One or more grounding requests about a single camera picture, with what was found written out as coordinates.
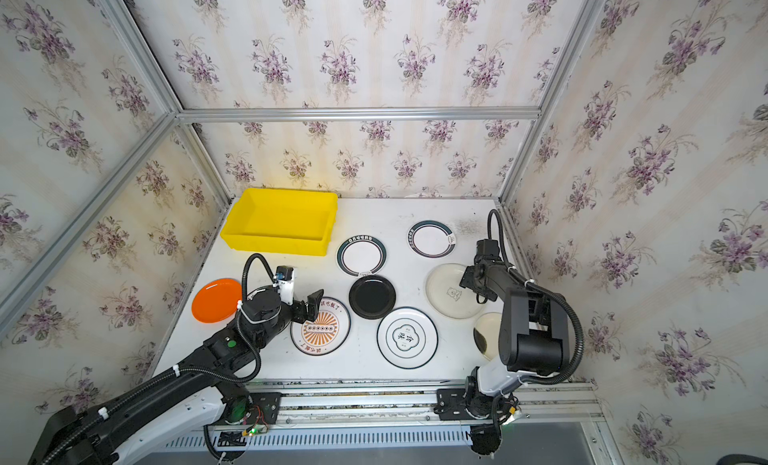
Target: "wall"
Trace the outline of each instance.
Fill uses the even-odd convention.
[[[768,457],[767,0],[608,0],[512,203],[626,463]]]
[[[582,0],[126,0],[186,108],[535,106]],[[233,196],[497,196],[528,123],[204,124]]]
[[[2,296],[161,112],[93,0],[0,15]]]
[[[0,341],[0,461],[26,460],[51,413],[145,377],[221,213],[169,137]]]

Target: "yellow container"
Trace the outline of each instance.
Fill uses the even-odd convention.
[[[248,189],[221,230],[230,248],[325,255],[339,197],[331,192]]]

